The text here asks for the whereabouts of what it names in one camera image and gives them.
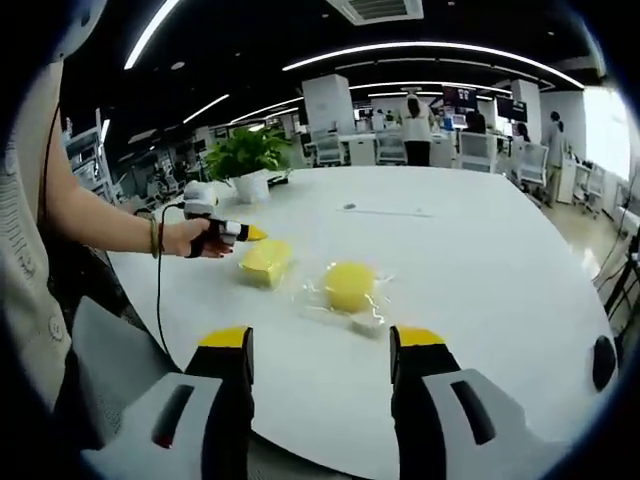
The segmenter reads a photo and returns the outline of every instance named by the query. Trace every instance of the floor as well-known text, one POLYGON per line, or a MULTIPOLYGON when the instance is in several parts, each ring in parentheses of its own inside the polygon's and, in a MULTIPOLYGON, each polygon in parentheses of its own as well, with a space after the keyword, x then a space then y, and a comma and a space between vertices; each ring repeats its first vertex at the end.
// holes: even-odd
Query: floor
POLYGON ((569 243, 591 279, 598 275, 614 245, 616 248, 607 261, 605 271, 616 263, 615 260, 619 259, 620 253, 624 253, 626 242, 623 239, 616 241, 617 231, 604 213, 594 219, 592 215, 583 215, 579 207, 561 203, 556 204, 553 209, 543 207, 542 213, 569 243))
MULTIPOLYGON (((556 204, 553 209, 543 207, 542 212, 567 241, 585 274, 598 288, 602 303, 605 303, 625 263, 630 238, 617 238, 613 222, 604 213, 594 219, 591 215, 583 215, 579 207, 563 204, 556 204)), ((627 299, 621 298, 620 305, 611 315, 611 328, 615 334, 623 330, 631 319, 632 305, 640 296, 640 287, 634 282, 635 277, 631 275, 625 285, 629 292, 627 299)), ((634 348, 639 338, 640 322, 634 320, 625 335, 625 350, 634 348)))

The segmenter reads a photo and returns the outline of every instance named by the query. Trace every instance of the white shirt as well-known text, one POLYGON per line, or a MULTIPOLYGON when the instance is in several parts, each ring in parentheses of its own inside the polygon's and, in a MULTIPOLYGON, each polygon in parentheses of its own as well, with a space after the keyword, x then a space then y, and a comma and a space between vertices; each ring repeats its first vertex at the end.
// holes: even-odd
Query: white shirt
POLYGON ((416 118, 411 116, 407 102, 402 105, 402 136, 405 142, 430 142, 432 139, 429 123, 429 118, 432 115, 431 109, 423 102, 418 101, 418 104, 420 105, 420 115, 416 118))
POLYGON ((49 293, 49 262, 38 232, 40 181, 58 101, 62 64, 47 67, 27 95, 0 164, 0 250, 5 313, 20 362, 53 410, 71 339, 49 293))
POLYGON ((381 113, 374 113, 372 118, 373 130, 379 131, 384 130, 384 115, 381 113))

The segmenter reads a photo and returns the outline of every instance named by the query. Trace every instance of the green plant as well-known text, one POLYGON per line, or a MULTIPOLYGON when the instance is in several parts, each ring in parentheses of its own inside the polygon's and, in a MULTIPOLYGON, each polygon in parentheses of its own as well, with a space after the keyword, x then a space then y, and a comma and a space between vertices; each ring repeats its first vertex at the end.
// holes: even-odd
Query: green plant
POLYGON ((262 169, 284 170, 289 165, 282 149, 288 145, 282 130, 239 128, 205 157, 207 171, 212 180, 226 182, 262 169))

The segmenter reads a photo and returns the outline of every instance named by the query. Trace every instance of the human hand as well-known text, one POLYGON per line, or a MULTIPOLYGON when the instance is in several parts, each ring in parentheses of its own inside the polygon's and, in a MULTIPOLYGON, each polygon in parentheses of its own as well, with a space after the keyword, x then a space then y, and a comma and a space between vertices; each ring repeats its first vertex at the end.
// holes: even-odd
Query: human hand
MULTIPOLYGON (((191 241, 209 228, 209 220, 194 218, 173 225, 165 225, 162 234, 164 253, 179 257, 191 255, 191 241)), ((222 258, 233 250, 221 240, 205 242, 202 256, 208 258, 222 258)))

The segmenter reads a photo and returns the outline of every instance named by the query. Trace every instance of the yellow sponge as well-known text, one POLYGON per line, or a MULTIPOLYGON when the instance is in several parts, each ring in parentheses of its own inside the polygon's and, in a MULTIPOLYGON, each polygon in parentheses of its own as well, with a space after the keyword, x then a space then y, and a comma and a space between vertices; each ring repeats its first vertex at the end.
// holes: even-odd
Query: yellow sponge
POLYGON ((291 247, 281 240, 265 239, 249 250, 240 268, 249 282, 261 287, 280 284, 282 275, 291 261, 291 247))
POLYGON ((358 313, 370 305, 375 275, 360 263, 337 263, 325 276, 325 290, 331 308, 358 313))

